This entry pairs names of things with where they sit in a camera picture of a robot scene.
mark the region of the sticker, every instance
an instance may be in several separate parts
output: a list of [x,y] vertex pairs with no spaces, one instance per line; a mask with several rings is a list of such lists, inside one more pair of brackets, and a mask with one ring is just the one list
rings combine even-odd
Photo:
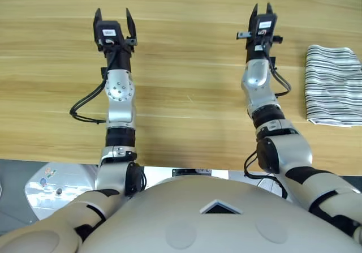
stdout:
[[115,30],[114,29],[102,29],[104,36],[115,36]]
[[263,48],[261,45],[256,45],[254,51],[263,51]]
[[41,179],[39,180],[39,184],[40,184],[40,186],[43,187],[43,188],[46,186],[46,183],[47,183],[46,178],[41,178]]
[[51,171],[46,177],[51,178],[55,175],[56,170]]
[[260,22],[259,28],[270,28],[272,21]]

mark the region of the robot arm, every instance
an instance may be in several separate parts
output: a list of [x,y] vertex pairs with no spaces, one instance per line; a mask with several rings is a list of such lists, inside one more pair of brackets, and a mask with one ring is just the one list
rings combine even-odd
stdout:
[[[314,215],[331,223],[362,244],[362,195],[339,176],[312,167],[312,151],[302,134],[286,120],[277,96],[270,88],[275,77],[275,58],[269,57],[277,21],[268,3],[266,14],[257,15],[257,5],[249,21],[248,32],[237,39],[247,39],[247,64],[242,89],[247,98],[248,114],[253,120],[257,138],[259,166],[273,173],[291,199]],[[288,90],[290,86],[277,74]]]
[[117,21],[103,21],[100,9],[94,17],[94,40],[104,52],[107,68],[105,92],[109,99],[106,144],[102,149],[96,189],[115,189],[122,196],[132,196],[145,189],[142,168],[134,161],[135,149],[135,86],[131,75],[131,53],[137,45],[136,27],[127,9],[127,25],[131,37],[124,39]]
[[106,146],[98,168],[97,190],[78,196],[47,219],[2,236],[0,252],[77,252],[88,235],[117,208],[133,194],[145,189],[143,170],[134,162],[137,158],[133,105],[135,87],[130,58],[137,39],[128,9],[127,24],[131,37],[124,39],[119,23],[103,21],[100,9],[93,22],[98,50],[104,52],[107,58],[107,68],[101,70],[109,98]]

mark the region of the striped cloth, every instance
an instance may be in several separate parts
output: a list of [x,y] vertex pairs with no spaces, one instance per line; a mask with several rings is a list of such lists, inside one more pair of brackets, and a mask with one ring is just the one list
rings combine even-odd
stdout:
[[361,63],[351,49],[308,48],[305,101],[314,124],[362,126]]

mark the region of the black mount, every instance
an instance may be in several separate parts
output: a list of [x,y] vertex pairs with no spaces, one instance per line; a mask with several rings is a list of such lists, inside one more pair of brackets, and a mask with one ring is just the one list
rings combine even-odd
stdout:
[[269,51],[274,42],[281,44],[283,37],[274,35],[277,15],[273,12],[270,3],[266,6],[265,14],[257,14],[258,4],[255,5],[249,20],[248,32],[238,32],[236,39],[247,39],[247,61],[251,59],[264,59],[269,56]]
[[130,36],[124,39],[120,24],[115,21],[102,20],[101,9],[98,8],[94,16],[93,32],[94,41],[97,44],[98,51],[103,52],[107,58],[107,64],[110,65],[110,60],[114,54],[117,57],[109,69],[125,69],[131,71],[130,59],[132,52],[135,51],[137,45],[137,34],[135,22],[132,19],[131,13],[126,9],[127,27]]

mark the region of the label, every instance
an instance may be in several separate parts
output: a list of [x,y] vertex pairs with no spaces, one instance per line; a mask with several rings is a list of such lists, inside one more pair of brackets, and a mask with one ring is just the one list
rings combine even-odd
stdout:
[[263,48],[261,45],[256,45],[254,51],[263,51]]
[[272,21],[260,22],[259,28],[270,28]]
[[102,29],[104,36],[115,36],[115,30],[114,29]]

